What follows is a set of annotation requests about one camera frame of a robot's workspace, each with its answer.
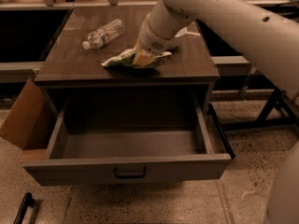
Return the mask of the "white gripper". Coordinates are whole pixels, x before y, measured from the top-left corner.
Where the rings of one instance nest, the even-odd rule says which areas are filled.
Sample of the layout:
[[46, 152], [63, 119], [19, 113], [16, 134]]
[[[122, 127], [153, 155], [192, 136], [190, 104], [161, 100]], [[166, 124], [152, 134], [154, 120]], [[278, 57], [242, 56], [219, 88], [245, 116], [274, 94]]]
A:
[[181, 16], [163, 15], [161, 18], [149, 14], [142, 22], [133, 66], [144, 68], [154, 61], [153, 53], [162, 53], [178, 45], [177, 33], [181, 30]]

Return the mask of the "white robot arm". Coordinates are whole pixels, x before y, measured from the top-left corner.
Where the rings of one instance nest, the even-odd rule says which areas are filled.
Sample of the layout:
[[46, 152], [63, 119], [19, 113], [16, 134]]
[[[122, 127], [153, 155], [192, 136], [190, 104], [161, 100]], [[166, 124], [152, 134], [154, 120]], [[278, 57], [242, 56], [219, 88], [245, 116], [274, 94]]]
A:
[[149, 58], [164, 52], [195, 19], [298, 102], [299, 24], [242, 0], [158, 0], [141, 25], [136, 53]]

